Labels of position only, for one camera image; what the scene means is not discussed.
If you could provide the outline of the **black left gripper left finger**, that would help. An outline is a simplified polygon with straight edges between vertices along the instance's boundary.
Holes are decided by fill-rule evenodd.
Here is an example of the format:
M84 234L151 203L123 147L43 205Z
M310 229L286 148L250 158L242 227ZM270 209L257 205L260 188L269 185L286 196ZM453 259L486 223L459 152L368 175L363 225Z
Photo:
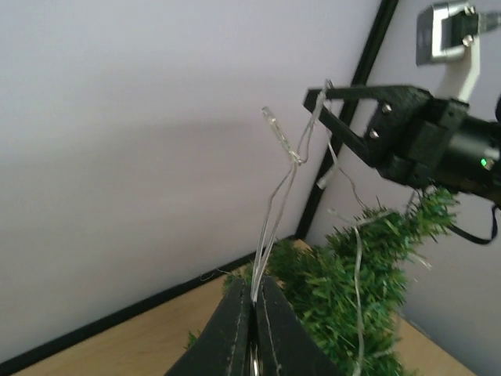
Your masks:
M248 375L251 371L248 355L250 322L250 288L243 279L235 279L199 338L166 375Z

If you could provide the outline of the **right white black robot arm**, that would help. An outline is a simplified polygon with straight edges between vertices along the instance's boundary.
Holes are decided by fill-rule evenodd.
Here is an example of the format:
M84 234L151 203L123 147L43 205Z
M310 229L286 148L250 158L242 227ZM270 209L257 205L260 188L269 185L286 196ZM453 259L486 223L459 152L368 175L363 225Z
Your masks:
M319 120L381 177L415 189L431 184L500 202L500 125L468 114L467 103L409 85L328 89L326 99L373 99L363 136L326 108Z

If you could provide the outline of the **clear led string lights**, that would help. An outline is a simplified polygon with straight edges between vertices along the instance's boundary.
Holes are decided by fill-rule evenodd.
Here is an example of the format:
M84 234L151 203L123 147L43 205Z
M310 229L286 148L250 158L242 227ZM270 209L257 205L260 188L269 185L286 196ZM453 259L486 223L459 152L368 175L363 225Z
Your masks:
M269 107L263 107L261 109L263 117L269 123L274 135L278 139L281 147L284 149L287 158L290 161L290 169L288 173L283 177L279 185L275 188L275 190L273 190L268 200L267 212L265 214L265 219L261 228L261 235L258 241L257 254L255 256L253 264L253 273L250 286L250 300L252 303L255 303L258 300L258 288L261 285L261 280L264 275L265 267L267 265L269 256L272 251L273 243L276 237L276 231L279 222L283 216L283 211L286 206L290 189L296 177L297 170L299 169L300 166L308 162L309 145L311 142L312 133L314 131L316 122L319 120L321 109L323 108L324 103L326 101L326 91L328 89L331 89L332 87L333 87L332 81L326 79L323 87L320 90L320 94L318 95L317 99L314 102L314 110L312 112L310 119L308 120L307 125L305 126L305 130L301 135L297 147L292 147L290 145L289 140L287 139L287 137L283 133L283 130L279 126L279 122L276 120L276 116L269 109ZM266 237L266 233L269 226L269 217L272 210L272 203L275 196L277 195L277 193L279 192L284 183L288 184L287 191L282 199L282 203L279 208L279 213L276 217L275 223L271 230L271 235L270 237ZM389 212L385 211L382 214L377 215L376 219L381 219L387 216L388 214ZM362 364L363 361L365 360L365 341L363 336L363 331L365 327L362 318L362 305L361 305L360 280L359 280L360 269L362 265L363 246L359 230L362 226L375 222L376 219L361 219L356 222L347 221L347 223L351 226L351 229L354 231L356 238L356 258L355 258L355 268L353 273L353 281L355 285L357 335L359 340L359 347L358 347L358 357L355 363L354 370L352 372L353 375L360 375L362 373Z

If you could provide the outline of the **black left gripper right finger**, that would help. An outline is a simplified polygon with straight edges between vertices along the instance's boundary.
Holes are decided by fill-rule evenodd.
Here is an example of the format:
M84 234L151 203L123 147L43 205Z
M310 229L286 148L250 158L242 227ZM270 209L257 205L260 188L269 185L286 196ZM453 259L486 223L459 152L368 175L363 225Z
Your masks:
M261 375L329 376L340 369L315 344L279 285L264 277L255 308Z

